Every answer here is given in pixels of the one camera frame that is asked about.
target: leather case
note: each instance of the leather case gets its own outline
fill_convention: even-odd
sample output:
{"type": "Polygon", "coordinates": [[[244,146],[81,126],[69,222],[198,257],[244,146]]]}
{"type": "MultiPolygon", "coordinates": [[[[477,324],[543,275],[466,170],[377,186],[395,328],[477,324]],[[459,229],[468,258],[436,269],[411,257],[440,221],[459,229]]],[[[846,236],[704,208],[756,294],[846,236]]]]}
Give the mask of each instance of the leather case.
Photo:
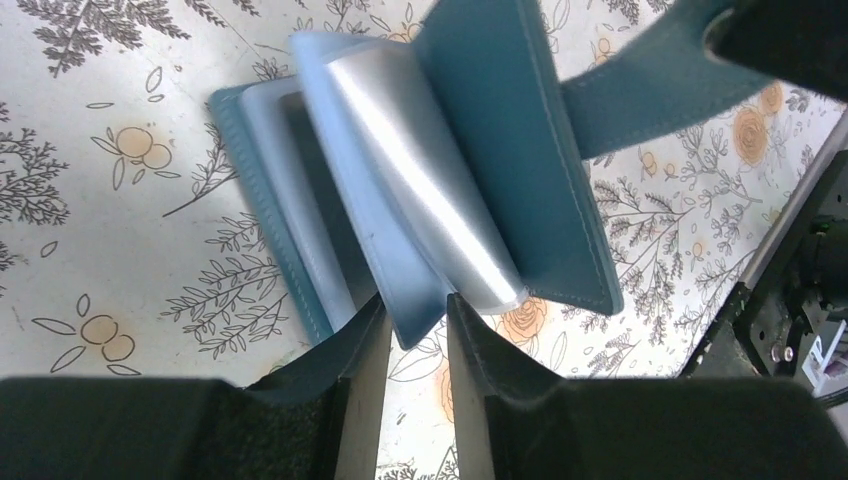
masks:
{"type": "MultiPolygon", "coordinates": [[[[213,115],[312,340],[338,330],[379,286],[399,343],[410,348],[457,290],[433,268],[397,197],[375,180],[383,170],[363,133],[375,113],[361,115],[367,104],[351,103],[339,83],[342,74],[374,77],[364,52],[417,62],[427,91],[410,87],[419,92],[410,100],[387,87],[383,110],[403,116],[409,109],[398,102],[432,96],[473,179],[461,199],[485,205],[480,215],[462,213],[493,222],[506,270],[514,264],[532,295],[614,314],[622,296],[581,159],[700,121],[769,81],[703,54],[703,32],[732,3],[678,0],[610,61],[560,84],[536,0],[442,0],[411,46],[299,33],[291,42],[298,78],[216,92],[213,115]]],[[[409,117],[421,143],[441,131],[438,121],[409,117]]],[[[433,171],[451,183],[463,175],[446,174],[451,168],[433,171]]]]}

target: tablecloth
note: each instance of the tablecloth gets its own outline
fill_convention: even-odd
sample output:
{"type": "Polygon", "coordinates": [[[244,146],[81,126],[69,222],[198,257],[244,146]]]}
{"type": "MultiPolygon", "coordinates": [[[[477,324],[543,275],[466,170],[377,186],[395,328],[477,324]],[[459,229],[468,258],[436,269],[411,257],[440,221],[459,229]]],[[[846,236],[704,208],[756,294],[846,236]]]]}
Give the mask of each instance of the tablecloth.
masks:
{"type": "MultiPolygon", "coordinates": [[[[615,55],[669,4],[542,0],[560,77],[615,55]]],[[[0,375],[246,385],[306,352],[206,99],[295,74],[292,32],[406,42],[429,6],[2,2],[0,375]]],[[[676,374],[844,108],[776,82],[708,122],[592,159],[625,310],[531,299],[488,323],[566,377],[676,374]]],[[[412,350],[394,343],[379,478],[457,477],[447,365],[443,322],[412,350]]]]}

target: white label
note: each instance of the white label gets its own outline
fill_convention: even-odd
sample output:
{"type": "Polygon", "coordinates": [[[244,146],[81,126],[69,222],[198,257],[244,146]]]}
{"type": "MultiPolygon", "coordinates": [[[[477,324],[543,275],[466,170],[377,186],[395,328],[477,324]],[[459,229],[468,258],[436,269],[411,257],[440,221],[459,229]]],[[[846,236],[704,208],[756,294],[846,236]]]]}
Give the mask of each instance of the white label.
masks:
{"type": "Polygon", "coordinates": [[[804,359],[801,365],[801,370],[807,375],[813,388],[817,388],[824,380],[824,355],[822,354],[821,337],[816,336],[816,341],[813,342],[810,348],[810,354],[804,359]]]}

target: wallet strap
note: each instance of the wallet strap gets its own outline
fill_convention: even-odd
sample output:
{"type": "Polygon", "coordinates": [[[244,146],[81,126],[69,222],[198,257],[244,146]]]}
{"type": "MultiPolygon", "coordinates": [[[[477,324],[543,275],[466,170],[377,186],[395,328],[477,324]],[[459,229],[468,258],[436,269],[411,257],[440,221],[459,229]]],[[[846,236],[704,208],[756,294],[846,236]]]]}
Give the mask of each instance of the wallet strap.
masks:
{"type": "Polygon", "coordinates": [[[706,120],[773,80],[708,56],[710,23],[735,4],[678,0],[609,61],[565,81],[562,95],[580,156],[593,158],[706,120]]]}

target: teal leather wallet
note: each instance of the teal leather wallet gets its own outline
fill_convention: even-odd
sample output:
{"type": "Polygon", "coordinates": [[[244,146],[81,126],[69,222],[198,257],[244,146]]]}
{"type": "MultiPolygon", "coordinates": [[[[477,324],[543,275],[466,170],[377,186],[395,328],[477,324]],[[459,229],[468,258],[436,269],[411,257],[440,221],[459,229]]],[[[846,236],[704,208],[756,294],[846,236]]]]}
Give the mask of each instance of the teal leather wallet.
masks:
{"type": "Polygon", "coordinates": [[[411,45],[302,32],[291,41],[298,77],[213,94],[312,341],[375,290],[403,348],[449,293],[481,283],[480,298],[500,292],[504,308],[529,293],[620,311],[581,160],[701,121],[770,81],[704,54],[707,26],[732,6],[678,0],[608,62],[560,83],[536,0],[441,0],[411,45]]]}

